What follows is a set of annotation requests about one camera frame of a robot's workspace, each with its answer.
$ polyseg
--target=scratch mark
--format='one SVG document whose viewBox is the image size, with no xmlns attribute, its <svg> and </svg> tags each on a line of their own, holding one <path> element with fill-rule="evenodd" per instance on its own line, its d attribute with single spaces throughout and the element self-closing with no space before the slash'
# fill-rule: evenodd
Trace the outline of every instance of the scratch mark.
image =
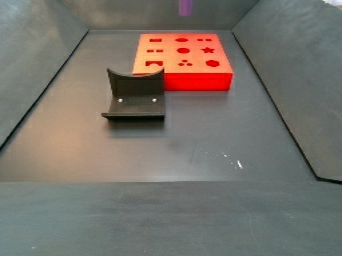
<svg viewBox="0 0 342 256">
<path fill-rule="evenodd" d="M 240 169 L 243 169 L 243 167 L 242 167 L 242 164 L 240 164 L 240 161 L 239 161 L 239 160 L 238 160 L 238 165 L 239 165 Z"/>
</svg>

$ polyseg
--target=black plastic piece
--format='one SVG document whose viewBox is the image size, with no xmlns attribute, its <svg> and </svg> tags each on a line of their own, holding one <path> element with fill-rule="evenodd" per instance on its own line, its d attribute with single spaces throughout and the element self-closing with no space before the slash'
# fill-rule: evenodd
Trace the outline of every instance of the black plastic piece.
<svg viewBox="0 0 342 256">
<path fill-rule="evenodd" d="M 107 69 L 112 102 L 107 119 L 164 118 L 164 69 L 144 76 L 121 75 Z"/>
</svg>

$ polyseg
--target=shape cutout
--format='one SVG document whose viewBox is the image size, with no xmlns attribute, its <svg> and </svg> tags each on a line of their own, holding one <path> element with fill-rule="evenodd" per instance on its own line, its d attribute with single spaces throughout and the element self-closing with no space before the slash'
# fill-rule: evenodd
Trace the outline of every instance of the shape cutout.
<svg viewBox="0 0 342 256">
<path fill-rule="evenodd" d="M 180 63 L 178 63 L 178 66 L 183 67 L 183 66 L 192 66 L 192 63 L 188 62 L 188 60 L 182 60 Z"/>
<path fill-rule="evenodd" d="M 186 38 L 178 38 L 176 41 L 180 42 L 180 43 L 184 43 L 184 42 L 188 41 L 188 39 L 186 39 Z"/>
<path fill-rule="evenodd" d="M 219 62 L 216 60 L 208 60 L 206 61 L 207 66 L 215 68 L 219 66 Z"/>
<path fill-rule="evenodd" d="M 156 50 L 154 50 L 154 49 L 147 49 L 146 51 L 150 52 L 150 53 L 151 53 L 151 52 L 164 52 L 163 49 L 156 49 Z"/>
<path fill-rule="evenodd" d="M 215 49 L 206 47 L 204 49 L 200 49 L 204 53 L 214 53 Z"/>
<path fill-rule="evenodd" d="M 162 38 L 151 38 L 150 39 L 151 43 L 160 43 L 162 41 L 163 41 Z"/>
<path fill-rule="evenodd" d="M 211 39 L 211 38 L 207 38 L 207 39 L 198 38 L 198 41 L 200 41 L 200 42 L 202 42 L 202 41 L 204 41 L 204 40 L 206 40 L 207 42 L 211 42 L 211 41 L 212 41 L 212 39 Z"/>
<path fill-rule="evenodd" d="M 146 61 L 146 66 L 151 66 L 152 64 L 156 64 L 158 66 L 163 66 L 163 61 L 160 60 L 151 60 L 151 61 Z"/>
<path fill-rule="evenodd" d="M 183 54 L 190 53 L 190 49 L 188 48 L 178 48 L 176 51 L 179 53 L 183 53 Z"/>
</svg>

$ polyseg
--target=star-shaped hole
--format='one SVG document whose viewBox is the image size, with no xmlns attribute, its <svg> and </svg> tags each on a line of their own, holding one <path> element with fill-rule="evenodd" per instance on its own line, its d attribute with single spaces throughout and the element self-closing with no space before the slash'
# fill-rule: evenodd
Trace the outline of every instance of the star-shaped hole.
<svg viewBox="0 0 342 256">
<path fill-rule="evenodd" d="M 212 48 L 208 48 L 206 47 L 204 49 L 200 49 L 204 53 L 214 53 L 214 50 Z"/>
</svg>

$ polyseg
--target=red block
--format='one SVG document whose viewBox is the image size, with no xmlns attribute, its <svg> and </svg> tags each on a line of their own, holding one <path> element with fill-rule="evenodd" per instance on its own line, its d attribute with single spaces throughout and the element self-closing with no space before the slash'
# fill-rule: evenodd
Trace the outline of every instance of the red block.
<svg viewBox="0 0 342 256">
<path fill-rule="evenodd" d="M 164 67 L 167 91 L 227 91 L 232 68 L 216 34 L 143 34 L 134 75 Z"/>
</svg>

